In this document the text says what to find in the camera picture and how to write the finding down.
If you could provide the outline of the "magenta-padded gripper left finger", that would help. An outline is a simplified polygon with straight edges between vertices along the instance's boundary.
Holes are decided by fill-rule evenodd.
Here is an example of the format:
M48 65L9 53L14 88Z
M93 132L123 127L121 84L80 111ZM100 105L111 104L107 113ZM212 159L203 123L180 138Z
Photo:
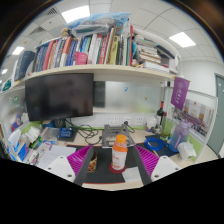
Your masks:
M85 146L67 157L57 157L45 170L81 186L86 178L93 154L93 146Z

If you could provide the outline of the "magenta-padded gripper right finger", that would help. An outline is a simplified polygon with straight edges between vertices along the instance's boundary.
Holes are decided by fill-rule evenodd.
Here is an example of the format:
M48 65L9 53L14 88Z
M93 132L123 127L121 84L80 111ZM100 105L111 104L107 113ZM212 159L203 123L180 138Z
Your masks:
M137 145L134 146L134 157L144 185L180 170L180 167L169 157L159 157Z

